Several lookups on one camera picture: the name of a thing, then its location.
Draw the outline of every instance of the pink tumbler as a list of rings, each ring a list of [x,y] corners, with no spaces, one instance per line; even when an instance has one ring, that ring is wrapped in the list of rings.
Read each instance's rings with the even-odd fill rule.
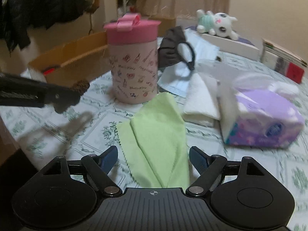
[[[107,31],[116,98],[135,104],[157,95],[157,32],[159,21],[126,14],[104,26]]]

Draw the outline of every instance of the table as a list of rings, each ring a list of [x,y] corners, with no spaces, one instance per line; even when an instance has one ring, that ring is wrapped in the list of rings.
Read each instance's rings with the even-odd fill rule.
[[[260,62],[233,54],[219,52],[222,61],[240,70],[256,71],[273,76],[276,80],[295,84],[288,78],[270,70]],[[229,160],[243,156],[255,158],[274,175],[293,195],[295,210],[288,227],[306,231],[308,225],[308,80],[299,85],[300,94],[293,103],[305,119],[305,129],[288,149],[266,149],[225,146],[218,123],[214,128],[186,123],[187,144],[197,146],[205,153],[220,154]],[[175,96],[181,109],[184,98]],[[122,189],[138,187],[125,162],[116,131],[118,122],[132,117],[143,105],[118,102],[112,92],[110,72],[91,82],[80,103],[59,115],[51,106],[42,109],[26,107],[0,107],[0,115],[28,159],[41,169],[55,156],[79,160],[88,154],[101,154],[111,145],[119,150],[118,162],[109,173]],[[190,165],[191,181],[198,173]]]

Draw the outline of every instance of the pink lid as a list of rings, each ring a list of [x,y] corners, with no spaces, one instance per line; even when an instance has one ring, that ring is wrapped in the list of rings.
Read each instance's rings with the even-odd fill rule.
[[[117,22],[104,26],[108,44],[122,45],[156,40],[160,21],[141,20],[140,14],[127,13]]]

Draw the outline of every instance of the beige wall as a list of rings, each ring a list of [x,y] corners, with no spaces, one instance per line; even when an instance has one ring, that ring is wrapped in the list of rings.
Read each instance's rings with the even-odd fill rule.
[[[240,35],[257,45],[267,38],[308,62],[308,0],[230,0],[229,13]]]
[[[101,31],[104,22],[116,19],[116,0],[100,0],[100,8],[93,14],[93,28]],[[20,74],[29,61],[57,45],[86,36],[90,29],[89,15],[66,24],[55,24],[50,29],[29,29],[31,44],[22,51],[17,47],[9,54],[6,43],[0,40],[0,68],[3,72]]]

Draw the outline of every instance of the purple tissue pack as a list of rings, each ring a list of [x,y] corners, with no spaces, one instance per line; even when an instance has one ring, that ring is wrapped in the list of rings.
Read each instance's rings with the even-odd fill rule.
[[[294,104],[269,90],[230,88],[220,98],[224,143],[259,147],[288,147],[305,121]]]

